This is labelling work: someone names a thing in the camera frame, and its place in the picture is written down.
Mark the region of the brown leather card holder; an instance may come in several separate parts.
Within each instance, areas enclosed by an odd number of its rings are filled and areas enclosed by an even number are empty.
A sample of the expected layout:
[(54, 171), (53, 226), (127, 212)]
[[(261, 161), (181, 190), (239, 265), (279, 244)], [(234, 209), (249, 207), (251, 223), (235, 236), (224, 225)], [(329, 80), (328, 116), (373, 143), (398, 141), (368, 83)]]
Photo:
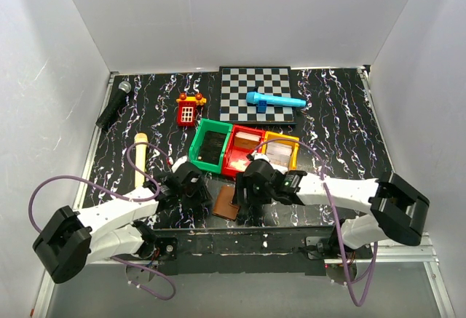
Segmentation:
[(240, 206), (234, 203), (235, 188), (233, 186), (222, 186), (212, 214), (225, 220), (236, 220)]

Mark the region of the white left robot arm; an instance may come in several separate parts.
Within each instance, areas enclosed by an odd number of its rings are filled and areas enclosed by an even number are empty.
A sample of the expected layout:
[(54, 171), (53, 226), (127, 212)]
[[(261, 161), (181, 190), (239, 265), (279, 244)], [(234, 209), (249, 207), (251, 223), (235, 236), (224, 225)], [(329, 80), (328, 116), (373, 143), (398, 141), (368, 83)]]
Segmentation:
[(146, 259), (157, 237), (145, 220), (178, 203), (194, 207), (210, 199), (202, 171), (185, 158), (170, 172), (94, 207), (58, 209), (33, 243), (33, 251), (56, 284), (87, 264), (116, 255)]

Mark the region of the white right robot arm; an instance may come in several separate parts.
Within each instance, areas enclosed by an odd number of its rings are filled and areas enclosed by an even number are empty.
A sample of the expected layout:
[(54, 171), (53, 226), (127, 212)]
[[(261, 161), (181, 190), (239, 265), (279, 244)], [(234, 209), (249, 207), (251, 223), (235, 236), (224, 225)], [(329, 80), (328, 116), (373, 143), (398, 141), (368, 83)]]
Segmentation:
[(430, 202), (393, 172), (368, 180), (321, 178), (273, 164), (263, 154), (249, 159), (236, 175), (232, 204), (329, 205), (361, 212), (353, 219), (336, 216), (330, 236), (304, 247), (311, 258), (337, 258), (388, 239), (411, 247), (422, 241)]

